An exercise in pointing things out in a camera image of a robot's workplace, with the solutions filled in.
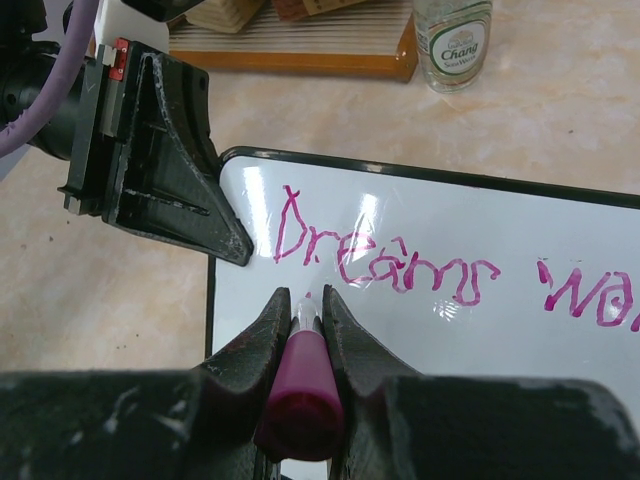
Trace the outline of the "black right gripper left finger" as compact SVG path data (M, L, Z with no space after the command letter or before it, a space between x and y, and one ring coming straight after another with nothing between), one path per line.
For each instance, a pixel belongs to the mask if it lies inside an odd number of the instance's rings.
M291 297L186 370L5 372L5 479L276 479L253 436L284 350Z

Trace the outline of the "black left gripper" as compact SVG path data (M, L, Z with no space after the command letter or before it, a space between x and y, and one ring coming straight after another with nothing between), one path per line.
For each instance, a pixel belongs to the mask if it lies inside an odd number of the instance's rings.
M104 120L112 111L108 91L123 80L115 140ZM57 112L29 141L68 162L59 188L64 208L247 265L254 246L219 184L208 87L205 71L140 42L100 46L95 58L84 60Z

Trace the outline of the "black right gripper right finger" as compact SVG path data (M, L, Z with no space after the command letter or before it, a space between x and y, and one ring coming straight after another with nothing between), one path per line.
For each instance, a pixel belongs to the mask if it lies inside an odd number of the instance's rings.
M638 433L603 386L425 375L374 338L329 285L322 316L346 413L331 478L638 477Z

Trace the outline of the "magenta capped marker pen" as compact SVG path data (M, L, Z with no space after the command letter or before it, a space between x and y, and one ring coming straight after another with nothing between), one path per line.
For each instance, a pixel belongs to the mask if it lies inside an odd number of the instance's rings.
M320 307L307 296L293 309L290 332L254 443L273 463L319 462L336 453L344 430L345 413Z

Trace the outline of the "black framed whiteboard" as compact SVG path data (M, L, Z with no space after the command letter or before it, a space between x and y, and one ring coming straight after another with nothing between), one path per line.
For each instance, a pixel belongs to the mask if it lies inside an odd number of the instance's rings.
M591 380L638 416L637 196L252 147L220 185L254 253L209 263L207 352L331 285L423 373Z

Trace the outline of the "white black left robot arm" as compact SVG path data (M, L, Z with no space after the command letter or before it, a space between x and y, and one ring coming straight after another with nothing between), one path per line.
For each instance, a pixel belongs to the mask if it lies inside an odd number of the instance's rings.
M69 164L65 208L236 264L253 244L219 184L208 74L169 52L190 1L72 1L62 42L41 1L1 5L1 151Z

